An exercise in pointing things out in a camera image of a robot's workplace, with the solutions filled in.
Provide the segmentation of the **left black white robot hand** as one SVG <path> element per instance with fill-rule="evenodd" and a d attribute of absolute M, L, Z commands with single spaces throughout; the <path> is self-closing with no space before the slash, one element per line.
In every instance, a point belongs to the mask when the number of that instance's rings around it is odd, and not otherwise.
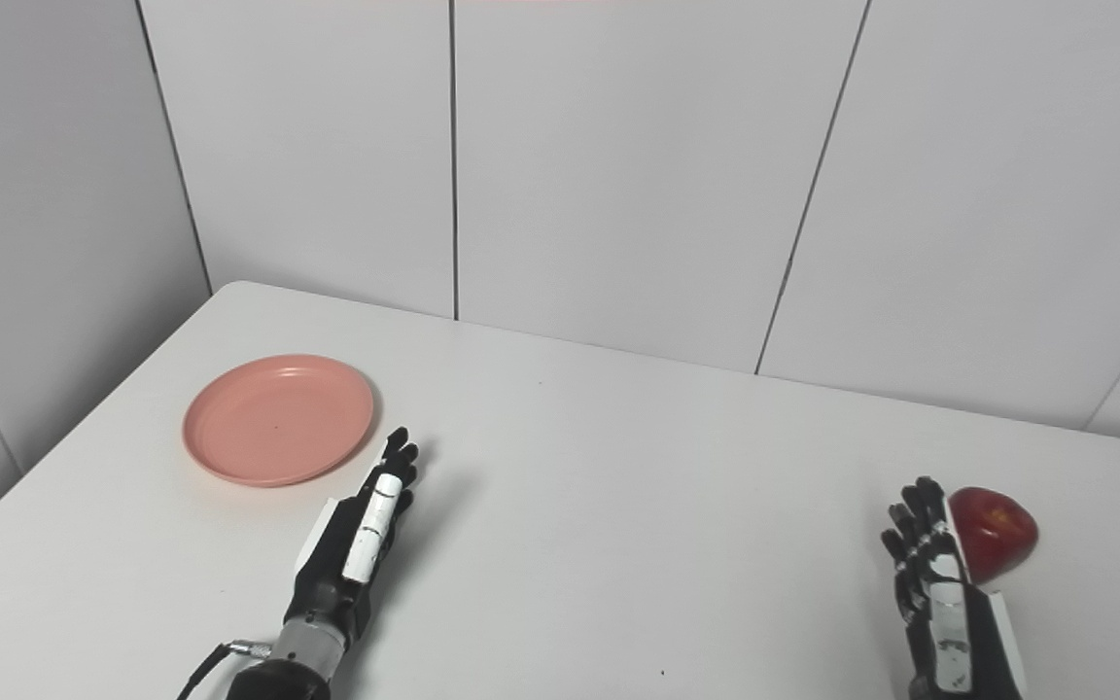
<path fill-rule="evenodd" d="M 413 502 L 418 456 L 408 428 L 396 427 L 360 491 L 326 502 L 298 556 L 284 623 L 329 625 L 348 647 L 365 634 L 370 589 L 396 539 L 396 523 Z"/>

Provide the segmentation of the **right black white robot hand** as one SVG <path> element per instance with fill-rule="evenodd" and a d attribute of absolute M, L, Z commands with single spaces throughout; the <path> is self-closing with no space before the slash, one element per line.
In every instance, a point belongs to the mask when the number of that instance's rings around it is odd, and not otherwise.
<path fill-rule="evenodd" d="M 914 678 L 911 699 L 1024 699 L 1021 652 L 1000 592 L 968 572 L 945 491 L 921 475 L 888 508 L 881 542 L 894 566 Z"/>

